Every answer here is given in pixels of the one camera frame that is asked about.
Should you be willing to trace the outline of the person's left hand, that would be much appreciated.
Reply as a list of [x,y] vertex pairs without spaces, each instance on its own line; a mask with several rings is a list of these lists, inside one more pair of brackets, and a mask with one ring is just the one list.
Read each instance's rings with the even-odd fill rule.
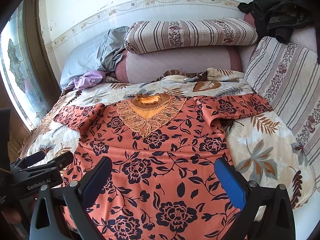
[[3,210],[2,214],[5,218],[5,220],[9,224],[17,224],[17,223],[20,223],[22,220],[21,215],[18,213],[18,211],[14,210],[14,209]]

